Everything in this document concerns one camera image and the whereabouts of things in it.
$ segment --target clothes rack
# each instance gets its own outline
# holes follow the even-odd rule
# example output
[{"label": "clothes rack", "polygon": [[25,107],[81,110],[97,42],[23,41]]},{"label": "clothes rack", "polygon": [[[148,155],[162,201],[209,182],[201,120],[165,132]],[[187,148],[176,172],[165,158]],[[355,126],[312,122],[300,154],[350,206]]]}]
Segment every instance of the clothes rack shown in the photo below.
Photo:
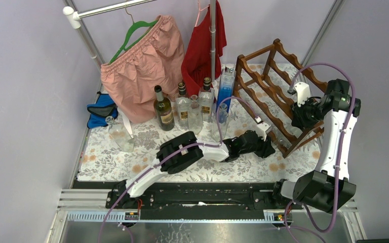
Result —
[{"label": "clothes rack", "polygon": [[[153,2],[156,0],[132,0],[127,1],[124,3],[109,5],[97,9],[87,10],[87,11],[77,11],[75,4],[73,3],[73,0],[64,0],[64,3],[67,5],[63,8],[63,14],[68,18],[69,23],[71,26],[79,33],[81,39],[83,40],[84,44],[86,45],[87,49],[89,50],[91,54],[91,58],[95,61],[96,65],[98,66],[99,70],[101,68],[101,65],[104,64],[103,59],[100,56],[100,52],[97,49],[95,42],[93,41],[92,37],[90,36],[86,26],[82,22],[83,18],[95,16],[98,14],[103,14],[107,12],[111,12],[114,10],[119,10],[123,8],[128,8],[148,2]],[[210,32],[211,32],[211,79],[214,79],[215,77],[215,5],[216,0],[210,0],[210,8],[211,8],[211,26],[210,26]]]}]

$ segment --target gray wall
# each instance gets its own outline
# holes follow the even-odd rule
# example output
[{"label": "gray wall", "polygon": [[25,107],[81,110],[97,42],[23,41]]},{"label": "gray wall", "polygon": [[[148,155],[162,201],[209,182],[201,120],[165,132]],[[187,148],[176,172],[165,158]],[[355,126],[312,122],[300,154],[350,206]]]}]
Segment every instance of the gray wall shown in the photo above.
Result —
[{"label": "gray wall", "polygon": [[[122,0],[74,0],[80,11],[123,2]],[[200,0],[201,8],[210,0]],[[227,47],[222,63],[234,63],[239,54],[250,54],[280,38],[285,49],[301,60],[329,12],[333,0],[220,0]],[[128,8],[135,21],[151,22],[157,15],[172,15],[187,48],[198,15],[197,0],[157,0]],[[200,21],[206,11],[201,12]],[[109,61],[122,45],[132,20],[124,10],[85,19],[104,59]],[[132,37],[137,39],[145,28]],[[251,60],[263,63],[266,55]],[[279,62],[285,59],[276,56]]]},{"label": "gray wall", "polygon": [[0,0],[0,242],[44,242],[99,87],[62,8]]},{"label": "gray wall", "polygon": [[[389,1],[347,0],[310,63],[319,61],[348,72],[362,100],[349,176],[367,236],[389,237]],[[314,72],[342,78],[328,67]]]}]

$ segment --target green hanger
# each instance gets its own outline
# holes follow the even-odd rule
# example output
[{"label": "green hanger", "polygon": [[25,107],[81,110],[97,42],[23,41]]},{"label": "green hanger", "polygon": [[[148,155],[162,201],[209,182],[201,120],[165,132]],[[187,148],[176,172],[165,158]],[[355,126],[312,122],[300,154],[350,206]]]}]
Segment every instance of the green hanger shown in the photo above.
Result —
[{"label": "green hanger", "polygon": [[120,53],[125,50],[127,51],[128,49],[132,48],[136,43],[138,43],[147,33],[148,31],[143,34],[139,39],[137,39],[135,42],[133,42],[129,47],[126,48],[126,45],[128,44],[129,42],[129,39],[130,37],[132,36],[132,34],[139,28],[142,28],[142,27],[153,27],[156,23],[157,23],[158,20],[154,20],[153,22],[151,23],[147,23],[145,21],[138,21],[134,24],[132,24],[132,26],[130,26],[127,34],[126,34],[126,38],[125,38],[125,42],[123,43],[122,47],[120,47],[119,51],[117,51],[117,53],[112,57],[111,61],[109,62],[109,64],[113,63],[117,57],[119,57]]}]

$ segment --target red garment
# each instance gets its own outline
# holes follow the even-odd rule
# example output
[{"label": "red garment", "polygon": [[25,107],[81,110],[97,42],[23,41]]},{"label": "red garment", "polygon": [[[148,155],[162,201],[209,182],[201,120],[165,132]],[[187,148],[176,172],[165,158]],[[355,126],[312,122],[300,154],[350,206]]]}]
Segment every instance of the red garment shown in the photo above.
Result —
[{"label": "red garment", "polygon": [[[223,56],[223,47],[227,45],[224,32],[224,20],[220,4],[216,5],[215,17],[215,78],[221,74],[220,58]],[[203,85],[204,78],[211,76],[211,26],[210,8],[204,20],[193,29],[187,52],[181,65],[182,79],[189,96],[197,95]]]}]

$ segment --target clothes hanger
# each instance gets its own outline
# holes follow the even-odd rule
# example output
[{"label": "clothes hanger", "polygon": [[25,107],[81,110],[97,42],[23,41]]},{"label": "clothes hanger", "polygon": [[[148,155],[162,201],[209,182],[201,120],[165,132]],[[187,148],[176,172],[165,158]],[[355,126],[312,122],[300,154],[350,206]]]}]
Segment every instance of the clothes hanger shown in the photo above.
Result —
[{"label": "clothes hanger", "polygon": [[206,6],[206,7],[204,7],[203,9],[201,9],[201,4],[199,3],[199,0],[198,0],[198,8],[199,8],[199,11],[198,11],[198,18],[196,19],[196,24],[194,24],[195,27],[198,25],[199,15],[201,15],[201,12],[202,12],[203,10],[207,9],[208,7],[209,7],[209,5]]},{"label": "clothes hanger", "polygon": [[133,16],[131,14],[129,14],[129,12],[127,11],[126,6],[125,6],[125,10],[126,10],[126,13],[128,15],[130,15],[130,17],[132,18],[132,26],[130,26],[130,28],[126,34],[125,42],[123,43],[122,47],[120,47],[120,49],[117,51],[117,53],[111,58],[111,61],[109,62],[109,64],[113,63],[119,57],[120,53],[123,50],[127,51],[128,49],[132,48],[136,43],[138,43],[148,33],[148,31],[145,32],[145,34],[143,34],[139,39],[134,41],[130,46],[126,47],[126,45],[128,44],[128,42],[130,40],[130,37],[137,29],[142,28],[142,27],[153,27],[158,21],[158,20],[154,20],[153,22],[150,22],[150,23],[147,23],[145,21],[135,22],[133,20]]}]

